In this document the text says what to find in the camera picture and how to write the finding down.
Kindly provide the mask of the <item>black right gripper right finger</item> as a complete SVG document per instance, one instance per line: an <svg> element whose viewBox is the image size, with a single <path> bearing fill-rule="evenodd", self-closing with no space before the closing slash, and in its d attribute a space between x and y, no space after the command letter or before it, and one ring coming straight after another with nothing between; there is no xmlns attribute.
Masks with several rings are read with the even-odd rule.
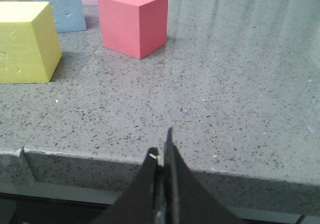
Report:
<svg viewBox="0 0 320 224"><path fill-rule="evenodd" d="M177 147L169 128L164 145L164 194L166 223L244 223L225 208L192 174Z"/></svg>

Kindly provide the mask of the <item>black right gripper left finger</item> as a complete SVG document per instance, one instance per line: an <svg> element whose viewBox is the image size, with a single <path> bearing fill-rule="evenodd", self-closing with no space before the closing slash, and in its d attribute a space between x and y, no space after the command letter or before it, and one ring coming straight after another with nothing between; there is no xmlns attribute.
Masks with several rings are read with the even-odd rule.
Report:
<svg viewBox="0 0 320 224"><path fill-rule="evenodd" d="M158 149L149 148L129 187L92 223L153 223L153 196Z"/></svg>

